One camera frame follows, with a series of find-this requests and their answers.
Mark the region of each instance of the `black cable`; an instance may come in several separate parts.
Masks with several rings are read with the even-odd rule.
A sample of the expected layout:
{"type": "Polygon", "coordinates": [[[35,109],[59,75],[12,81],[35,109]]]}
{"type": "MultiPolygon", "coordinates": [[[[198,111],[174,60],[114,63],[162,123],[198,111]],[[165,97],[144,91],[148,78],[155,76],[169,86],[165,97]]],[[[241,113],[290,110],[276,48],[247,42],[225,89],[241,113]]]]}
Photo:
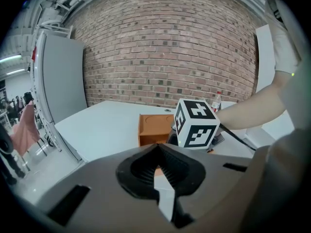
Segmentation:
{"type": "Polygon", "coordinates": [[[234,139],[236,139],[237,141],[241,142],[242,144],[244,144],[245,146],[247,146],[248,148],[250,148],[253,151],[256,151],[255,148],[251,147],[250,145],[248,145],[246,142],[244,142],[242,139],[240,139],[236,134],[234,134],[230,129],[228,129],[226,126],[224,126],[223,124],[220,124],[219,127],[224,130],[225,132],[227,132],[229,135],[231,135],[234,139]]]}

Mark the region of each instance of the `orange box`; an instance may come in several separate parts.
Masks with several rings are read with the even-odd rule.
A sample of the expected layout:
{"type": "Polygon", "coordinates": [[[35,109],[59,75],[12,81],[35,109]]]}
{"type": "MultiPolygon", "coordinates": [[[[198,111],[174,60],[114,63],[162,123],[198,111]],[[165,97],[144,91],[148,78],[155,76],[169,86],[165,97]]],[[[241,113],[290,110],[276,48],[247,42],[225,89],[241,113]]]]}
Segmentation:
{"type": "Polygon", "coordinates": [[[173,120],[174,115],[139,115],[139,146],[166,143],[173,120]]]}

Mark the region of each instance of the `ceiling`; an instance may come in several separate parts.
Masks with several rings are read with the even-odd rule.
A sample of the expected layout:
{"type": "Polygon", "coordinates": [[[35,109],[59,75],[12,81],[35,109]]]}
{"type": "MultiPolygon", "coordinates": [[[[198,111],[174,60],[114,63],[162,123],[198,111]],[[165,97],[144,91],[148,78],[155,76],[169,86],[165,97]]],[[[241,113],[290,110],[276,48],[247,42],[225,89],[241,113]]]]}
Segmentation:
{"type": "MultiPolygon", "coordinates": [[[[75,0],[66,0],[65,2],[63,0],[29,0],[24,3],[0,46],[0,59],[17,54],[21,54],[22,58],[0,63],[0,80],[7,78],[8,72],[19,69],[27,70],[32,55],[33,33],[39,19],[43,17],[45,9],[55,9],[64,21],[92,0],[76,0],[76,3],[70,5],[73,1],[75,0]]],[[[263,18],[265,0],[241,1],[263,18]]]]}

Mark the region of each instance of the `white cube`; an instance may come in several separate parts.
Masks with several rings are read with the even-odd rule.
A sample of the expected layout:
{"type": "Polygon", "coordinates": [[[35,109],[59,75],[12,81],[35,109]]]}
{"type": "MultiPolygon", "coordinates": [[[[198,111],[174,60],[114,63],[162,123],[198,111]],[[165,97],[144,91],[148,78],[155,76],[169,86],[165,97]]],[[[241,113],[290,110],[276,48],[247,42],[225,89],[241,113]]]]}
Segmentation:
{"type": "Polygon", "coordinates": [[[178,145],[206,150],[220,121],[204,100],[180,99],[174,114],[178,145]]]}

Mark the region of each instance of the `person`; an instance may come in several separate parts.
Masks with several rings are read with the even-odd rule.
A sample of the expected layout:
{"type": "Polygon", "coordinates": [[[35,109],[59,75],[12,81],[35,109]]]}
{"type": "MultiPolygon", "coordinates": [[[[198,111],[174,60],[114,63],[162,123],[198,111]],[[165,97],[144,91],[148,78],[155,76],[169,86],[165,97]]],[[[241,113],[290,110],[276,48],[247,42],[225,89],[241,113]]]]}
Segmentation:
{"type": "MultiPolygon", "coordinates": [[[[14,157],[10,153],[3,153],[2,151],[0,151],[0,153],[7,160],[8,164],[15,171],[17,176],[20,178],[24,178],[25,173],[19,168],[16,161],[14,160],[14,157]]],[[[9,185],[15,185],[17,183],[17,180],[12,176],[10,170],[7,168],[1,157],[0,157],[0,170],[6,177],[6,181],[9,185]]]]}
{"type": "Polygon", "coordinates": [[[6,111],[7,111],[8,118],[10,122],[12,123],[14,119],[17,118],[17,112],[15,109],[12,108],[10,104],[11,102],[6,101],[5,103],[6,103],[6,111]]]}
{"type": "Polygon", "coordinates": [[[6,101],[5,101],[5,99],[2,99],[0,101],[0,111],[1,111],[1,113],[6,111],[6,101]]]}
{"type": "Polygon", "coordinates": [[[24,103],[23,103],[23,98],[22,96],[20,96],[20,100],[19,100],[19,103],[18,103],[18,106],[19,106],[19,110],[21,111],[22,109],[24,109],[24,103]]]}
{"type": "Polygon", "coordinates": [[[216,113],[220,122],[230,130],[262,125],[285,111],[278,94],[295,73],[308,50],[307,38],[282,0],[266,0],[265,17],[273,42],[275,76],[269,86],[249,99],[216,113]]]}
{"type": "Polygon", "coordinates": [[[16,96],[16,112],[19,113],[20,112],[20,109],[19,109],[19,97],[16,96]]]}
{"type": "Polygon", "coordinates": [[[10,105],[11,105],[11,103],[13,104],[13,109],[14,109],[14,111],[17,113],[17,108],[16,108],[15,100],[12,99],[9,103],[10,103],[10,105]]]}

